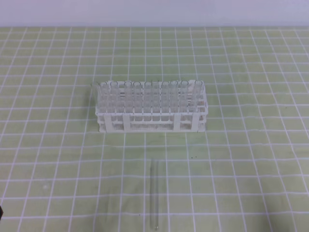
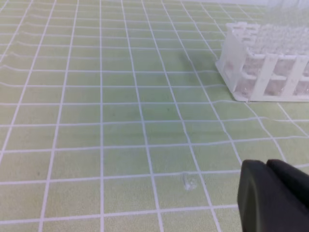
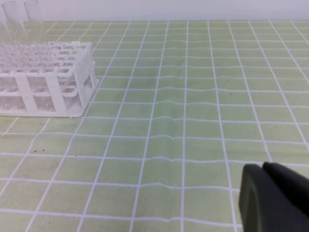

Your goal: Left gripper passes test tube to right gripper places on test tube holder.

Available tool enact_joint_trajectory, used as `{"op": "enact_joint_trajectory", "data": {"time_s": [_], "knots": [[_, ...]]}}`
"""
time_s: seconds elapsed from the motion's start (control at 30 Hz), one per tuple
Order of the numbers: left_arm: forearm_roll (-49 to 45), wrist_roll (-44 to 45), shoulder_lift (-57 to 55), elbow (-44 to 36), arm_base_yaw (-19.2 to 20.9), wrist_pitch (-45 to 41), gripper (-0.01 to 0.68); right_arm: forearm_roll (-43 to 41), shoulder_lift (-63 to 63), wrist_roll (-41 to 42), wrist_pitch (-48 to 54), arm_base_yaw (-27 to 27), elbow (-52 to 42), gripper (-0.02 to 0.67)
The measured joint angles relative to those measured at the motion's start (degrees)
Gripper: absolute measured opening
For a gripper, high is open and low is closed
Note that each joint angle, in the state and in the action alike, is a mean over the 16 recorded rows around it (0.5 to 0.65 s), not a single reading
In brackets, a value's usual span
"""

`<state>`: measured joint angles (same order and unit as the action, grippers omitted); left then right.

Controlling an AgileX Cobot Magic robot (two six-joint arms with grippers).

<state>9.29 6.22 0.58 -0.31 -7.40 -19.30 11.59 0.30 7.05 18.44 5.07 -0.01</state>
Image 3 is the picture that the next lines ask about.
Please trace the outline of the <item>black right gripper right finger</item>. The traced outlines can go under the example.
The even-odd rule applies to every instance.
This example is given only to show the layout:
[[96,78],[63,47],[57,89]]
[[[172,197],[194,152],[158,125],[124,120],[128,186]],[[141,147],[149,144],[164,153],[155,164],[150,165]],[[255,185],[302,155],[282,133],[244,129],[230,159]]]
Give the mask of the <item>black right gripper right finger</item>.
[[304,214],[309,214],[309,180],[278,163],[265,162],[263,170],[287,199]]

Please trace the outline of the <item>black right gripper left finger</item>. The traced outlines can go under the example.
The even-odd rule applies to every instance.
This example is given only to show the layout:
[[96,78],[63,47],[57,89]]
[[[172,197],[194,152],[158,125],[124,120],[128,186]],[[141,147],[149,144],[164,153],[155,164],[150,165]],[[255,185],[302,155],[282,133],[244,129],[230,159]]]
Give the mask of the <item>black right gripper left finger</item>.
[[304,214],[281,192],[263,166],[246,164],[242,170],[239,211],[245,232],[307,232]]

